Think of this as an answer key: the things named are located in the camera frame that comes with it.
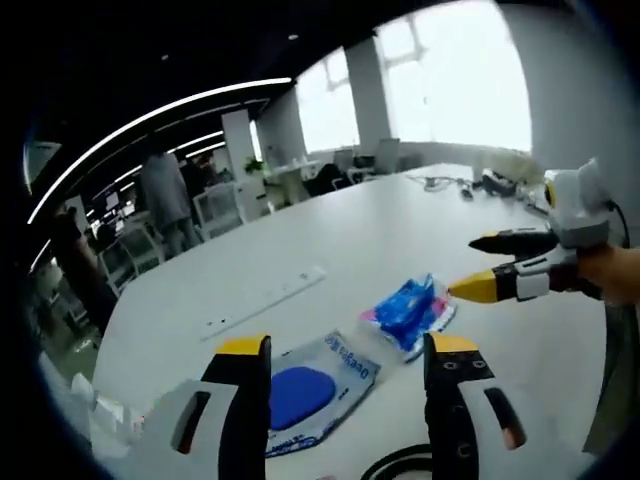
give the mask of desk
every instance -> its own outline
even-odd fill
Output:
[[[308,197],[307,191],[302,184],[301,170],[307,167],[318,167],[321,163],[320,161],[292,163],[274,168],[265,173],[264,178],[267,181],[277,178],[282,183],[287,200],[292,205],[295,205]]]
[[[417,175],[465,175],[434,166]],[[141,411],[185,378],[200,378],[223,336],[268,332],[279,355],[339,328],[407,278],[431,271],[445,283],[502,258],[467,247],[485,232],[539,225],[520,204],[452,185],[437,193],[397,174],[310,199],[235,229],[137,278],[116,306],[102,341],[95,387]],[[206,343],[201,325],[274,272],[319,265],[327,278]],[[498,378],[522,386],[578,451],[596,409],[605,359],[602,303],[581,294],[524,303],[463,300],[446,332],[472,338]],[[397,369],[325,442],[269,459],[274,479],[359,478],[375,460],[426,440],[422,362]],[[92,431],[97,455],[118,454]]]

